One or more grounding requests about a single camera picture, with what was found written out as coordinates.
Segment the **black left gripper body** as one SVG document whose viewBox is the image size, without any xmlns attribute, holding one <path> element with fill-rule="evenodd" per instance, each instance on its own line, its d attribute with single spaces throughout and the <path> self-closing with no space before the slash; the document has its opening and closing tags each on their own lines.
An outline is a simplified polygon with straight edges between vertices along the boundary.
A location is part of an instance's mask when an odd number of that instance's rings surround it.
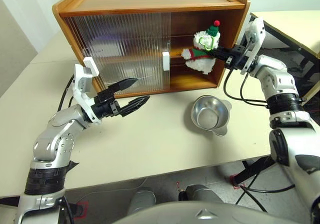
<svg viewBox="0 0 320 224">
<path fill-rule="evenodd" d="M 93 101 L 94 103 L 90 107 L 99 120 L 122 115 L 122 109 L 115 99 L 114 90 L 111 88 L 98 92 Z"/>
</svg>

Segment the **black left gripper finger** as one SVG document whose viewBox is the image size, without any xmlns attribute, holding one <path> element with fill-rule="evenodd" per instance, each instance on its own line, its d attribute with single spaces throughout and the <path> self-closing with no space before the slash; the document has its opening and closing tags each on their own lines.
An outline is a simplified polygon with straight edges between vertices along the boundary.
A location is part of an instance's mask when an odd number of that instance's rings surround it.
<svg viewBox="0 0 320 224">
<path fill-rule="evenodd" d="M 121 81 L 115 82 L 107 87 L 107 90 L 114 94 L 119 91 L 123 91 L 131 87 L 134 83 L 138 81 L 137 78 L 126 78 Z"/>
<path fill-rule="evenodd" d="M 130 101 L 126 106 L 122 107 L 120 109 L 119 114 L 122 117 L 125 117 L 125 116 L 137 111 L 139 108 L 141 108 L 149 100 L 149 98 L 150 98 L 149 95 L 137 97 L 136 99 Z"/>
</svg>

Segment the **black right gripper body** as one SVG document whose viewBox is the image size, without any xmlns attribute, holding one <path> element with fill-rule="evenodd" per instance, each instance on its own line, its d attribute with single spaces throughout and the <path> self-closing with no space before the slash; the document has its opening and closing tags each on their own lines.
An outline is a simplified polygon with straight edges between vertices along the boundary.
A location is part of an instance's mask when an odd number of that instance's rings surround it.
<svg viewBox="0 0 320 224">
<path fill-rule="evenodd" d="M 241 70 L 246 63 L 247 48 L 242 45 L 235 45 L 228 49 L 227 60 L 224 63 L 226 69 Z"/>
</svg>

